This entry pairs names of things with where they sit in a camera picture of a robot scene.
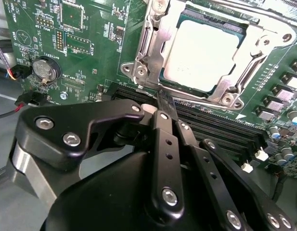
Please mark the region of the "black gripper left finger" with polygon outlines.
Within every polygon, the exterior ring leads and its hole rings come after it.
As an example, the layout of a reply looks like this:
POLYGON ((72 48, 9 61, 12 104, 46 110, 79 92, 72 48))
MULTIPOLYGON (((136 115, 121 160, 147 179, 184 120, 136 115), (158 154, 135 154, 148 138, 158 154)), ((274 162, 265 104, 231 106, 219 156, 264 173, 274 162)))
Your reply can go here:
POLYGON ((136 152, 150 152, 154 130, 175 134, 167 97, 157 106, 130 99, 34 107, 18 119, 8 165, 13 181, 50 209, 64 191, 136 152))

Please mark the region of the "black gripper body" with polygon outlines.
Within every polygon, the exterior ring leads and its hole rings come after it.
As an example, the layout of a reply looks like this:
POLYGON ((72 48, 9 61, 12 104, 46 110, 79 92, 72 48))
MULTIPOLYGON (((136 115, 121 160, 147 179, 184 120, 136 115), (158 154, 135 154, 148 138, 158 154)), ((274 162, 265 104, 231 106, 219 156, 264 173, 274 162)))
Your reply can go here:
POLYGON ((63 192, 45 231, 218 231, 203 181, 179 134, 156 128, 136 152, 63 192))

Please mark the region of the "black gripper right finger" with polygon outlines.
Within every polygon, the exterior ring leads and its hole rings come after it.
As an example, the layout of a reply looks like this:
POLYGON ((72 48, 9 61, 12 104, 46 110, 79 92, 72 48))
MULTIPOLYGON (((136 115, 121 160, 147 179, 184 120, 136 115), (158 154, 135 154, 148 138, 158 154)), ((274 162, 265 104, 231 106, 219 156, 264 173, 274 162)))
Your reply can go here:
POLYGON ((167 106, 183 149, 203 181, 219 231, 296 231, 297 225, 211 139, 198 143, 188 124, 178 119, 171 96, 167 106))

